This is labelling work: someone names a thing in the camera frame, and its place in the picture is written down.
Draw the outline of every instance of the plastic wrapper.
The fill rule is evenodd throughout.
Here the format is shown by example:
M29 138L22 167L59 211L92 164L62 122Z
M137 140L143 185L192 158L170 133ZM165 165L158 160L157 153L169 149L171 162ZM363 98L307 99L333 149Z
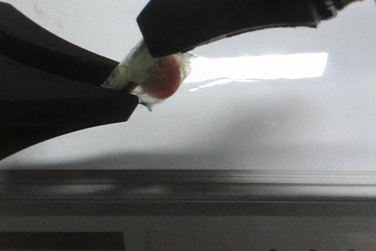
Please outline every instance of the plastic wrapper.
M176 53L152 58L140 41L104 81L104 88L128 89L149 110L172 96L188 76L195 56Z

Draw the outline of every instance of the black robotic claw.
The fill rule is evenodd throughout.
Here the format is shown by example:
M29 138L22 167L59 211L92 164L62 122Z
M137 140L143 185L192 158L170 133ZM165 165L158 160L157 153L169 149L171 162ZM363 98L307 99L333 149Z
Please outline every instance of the black robotic claw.
M58 135L126 121L138 98L100 87L117 64L0 2L0 159Z
M280 26L316 27L356 0L150 0L137 17L153 57L225 36Z

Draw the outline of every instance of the red candy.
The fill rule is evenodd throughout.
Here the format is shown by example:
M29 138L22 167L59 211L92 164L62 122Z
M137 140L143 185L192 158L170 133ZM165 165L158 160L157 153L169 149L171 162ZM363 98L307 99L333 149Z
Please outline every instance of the red candy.
M181 66L176 56L169 55L152 70L152 74L140 86L150 96L166 99L179 88L181 74Z

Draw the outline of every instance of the white backdrop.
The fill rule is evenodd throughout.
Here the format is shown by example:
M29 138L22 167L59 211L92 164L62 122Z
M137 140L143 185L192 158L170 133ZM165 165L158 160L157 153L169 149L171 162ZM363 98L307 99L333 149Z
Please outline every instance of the white backdrop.
M135 19L148 2L0 1L117 61L140 39ZM376 5L365 0L318 29L268 29L196 48L221 58L213 64L226 61L225 71L191 77L153 112L140 106L128 122L48 140L0 161L0 169L376 170L375 30ZM292 55L301 66L266 55ZM244 56L252 67L238 78ZM274 68L261 71L258 62ZM319 64L325 69L313 78L288 76ZM281 73L269 76L276 66Z

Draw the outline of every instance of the candy wrapper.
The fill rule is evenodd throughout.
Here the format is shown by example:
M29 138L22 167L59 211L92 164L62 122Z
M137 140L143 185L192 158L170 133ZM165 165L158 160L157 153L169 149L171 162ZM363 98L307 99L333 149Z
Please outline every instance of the candy wrapper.
M104 88L127 89L137 95L140 103L151 111L155 104L172 96L191 68L195 56L177 53L152 58L144 41L140 41L112 71Z

